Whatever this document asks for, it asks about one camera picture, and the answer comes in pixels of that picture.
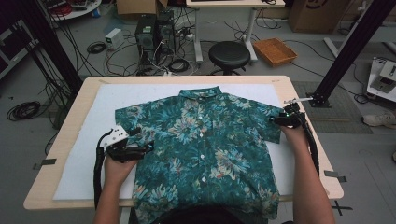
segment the round stool seat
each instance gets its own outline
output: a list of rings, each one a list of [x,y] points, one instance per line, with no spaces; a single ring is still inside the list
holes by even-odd
[[[222,41],[210,48],[209,59],[223,70],[233,70],[248,64],[250,52],[242,44]]]

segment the floral print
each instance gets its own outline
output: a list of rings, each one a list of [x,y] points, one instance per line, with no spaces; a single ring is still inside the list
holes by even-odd
[[[215,204],[259,214],[263,223],[276,218],[279,194],[264,141],[278,143],[280,130],[269,117],[279,112],[219,87],[116,110],[125,130],[142,129],[129,143],[154,141],[136,168],[139,223],[174,208]]]

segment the shoe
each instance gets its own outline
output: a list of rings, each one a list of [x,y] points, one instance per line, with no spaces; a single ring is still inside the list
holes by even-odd
[[[361,118],[363,123],[376,127],[384,125],[385,127],[396,129],[396,118],[392,112],[386,111],[381,115],[366,115]]]

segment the shirt collar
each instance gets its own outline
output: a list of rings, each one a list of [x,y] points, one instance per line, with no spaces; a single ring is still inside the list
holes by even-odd
[[[181,90],[178,96],[196,100],[198,98],[208,98],[219,94],[221,94],[220,88],[213,87],[213,88],[198,89],[198,90]]]

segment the stool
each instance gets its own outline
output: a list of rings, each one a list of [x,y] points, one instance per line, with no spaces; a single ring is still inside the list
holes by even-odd
[[[223,71],[224,76],[229,76],[232,73],[240,75],[234,69],[242,68],[244,71],[245,65],[250,61],[250,52],[248,49],[239,43],[233,41],[222,41],[210,48],[210,61],[220,67],[220,69],[213,71],[210,75]]]

